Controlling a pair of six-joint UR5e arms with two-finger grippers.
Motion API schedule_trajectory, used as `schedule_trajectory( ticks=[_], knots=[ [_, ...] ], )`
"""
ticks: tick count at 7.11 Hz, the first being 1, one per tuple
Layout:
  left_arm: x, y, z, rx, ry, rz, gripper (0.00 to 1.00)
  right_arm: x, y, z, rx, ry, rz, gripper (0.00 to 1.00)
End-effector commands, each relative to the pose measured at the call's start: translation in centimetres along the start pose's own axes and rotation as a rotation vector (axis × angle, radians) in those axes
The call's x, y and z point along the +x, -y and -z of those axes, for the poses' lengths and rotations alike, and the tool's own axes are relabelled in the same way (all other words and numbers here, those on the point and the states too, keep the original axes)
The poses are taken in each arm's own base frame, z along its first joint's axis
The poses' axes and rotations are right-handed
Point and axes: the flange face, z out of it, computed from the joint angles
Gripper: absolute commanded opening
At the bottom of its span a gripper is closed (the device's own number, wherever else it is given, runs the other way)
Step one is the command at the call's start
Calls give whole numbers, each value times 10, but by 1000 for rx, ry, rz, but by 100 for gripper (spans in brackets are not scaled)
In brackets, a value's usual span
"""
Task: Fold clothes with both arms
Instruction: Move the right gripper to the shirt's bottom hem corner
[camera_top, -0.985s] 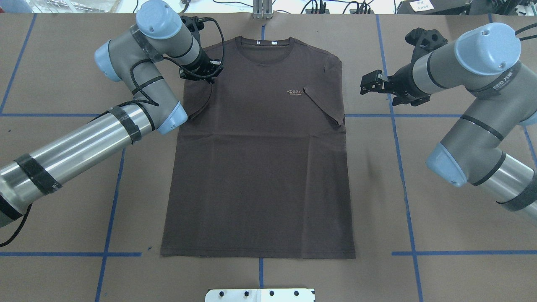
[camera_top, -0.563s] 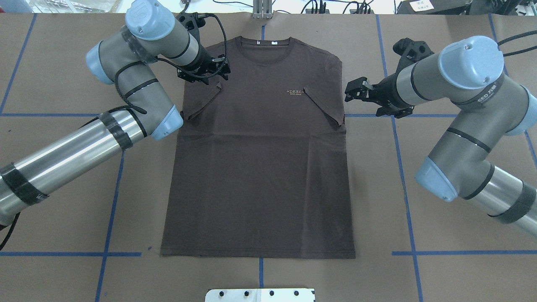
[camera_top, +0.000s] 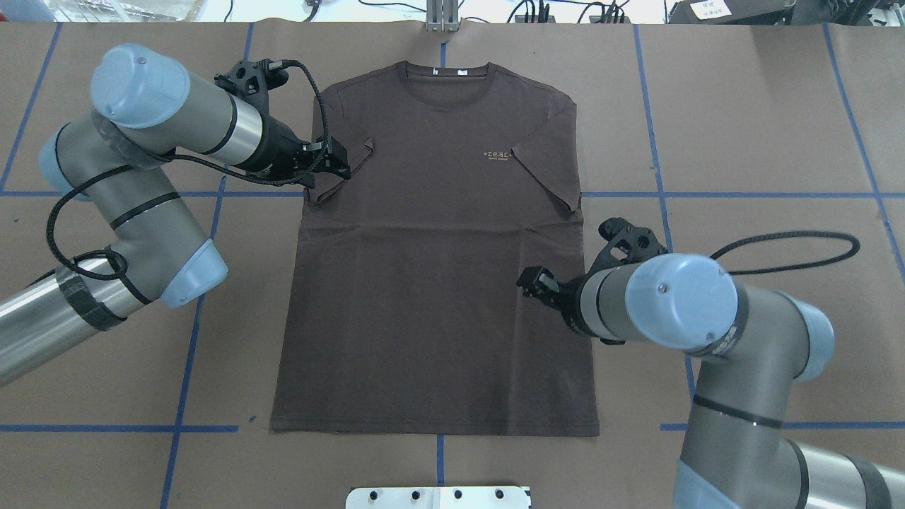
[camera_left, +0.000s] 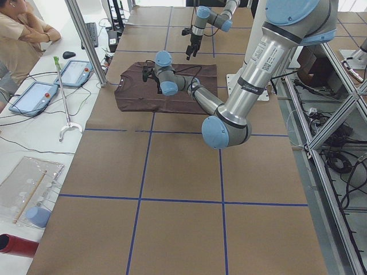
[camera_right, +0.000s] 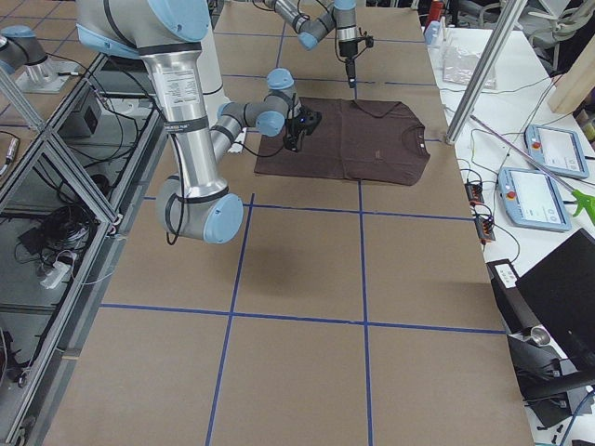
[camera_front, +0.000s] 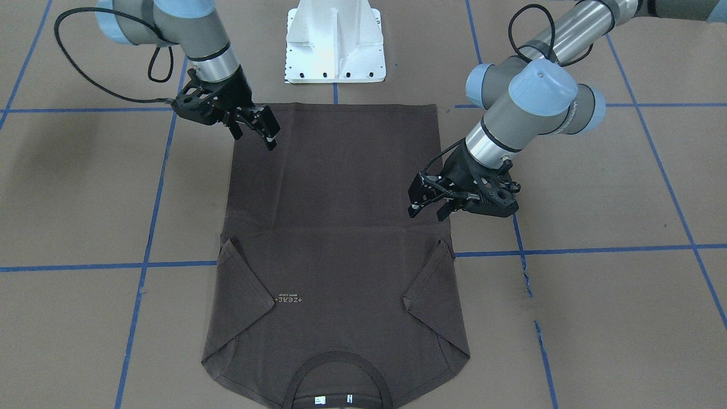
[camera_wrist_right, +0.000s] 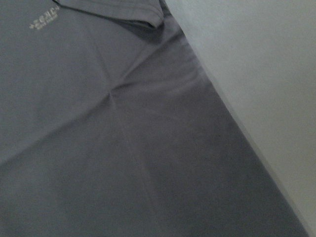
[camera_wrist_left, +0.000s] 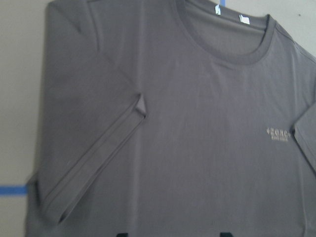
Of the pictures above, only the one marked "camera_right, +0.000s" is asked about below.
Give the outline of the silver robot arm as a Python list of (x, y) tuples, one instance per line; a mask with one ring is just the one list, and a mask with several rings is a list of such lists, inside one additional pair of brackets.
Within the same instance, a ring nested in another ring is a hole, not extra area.
[(324, 12), (315, 18), (302, 12), (293, 1), (253, 1), (252, 4), (260, 10), (279, 15), (290, 25), (298, 41), (307, 50), (313, 50), (328, 34), (334, 32), (337, 60), (345, 67), (349, 88), (356, 88), (355, 61), (374, 45), (374, 38), (357, 26), (355, 1), (338, 0), (328, 6), (319, 2)]
[(211, 20), (204, 1), (80, 1), (80, 42), (100, 53), (140, 59), (150, 77), (172, 139), (178, 172), (159, 191), (156, 209), (175, 238), (226, 243), (243, 222), (242, 200), (229, 191), (218, 162), (245, 128), (266, 137), (304, 129), (305, 107), (286, 69), (267, 77), (261, 102), (229, 102), (210, 124), (199, 72), (202, 42)]

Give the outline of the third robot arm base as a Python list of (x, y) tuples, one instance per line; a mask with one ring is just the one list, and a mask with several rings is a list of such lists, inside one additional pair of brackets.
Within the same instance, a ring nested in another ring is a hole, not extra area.
[(52, 59), (25, 25), (1, 30), (1, 68), (8, 74), (23, 68), (17, 86), (25, 93), (40, 94), (59, 93), (68, 79), (81, 71), (75, 61)]

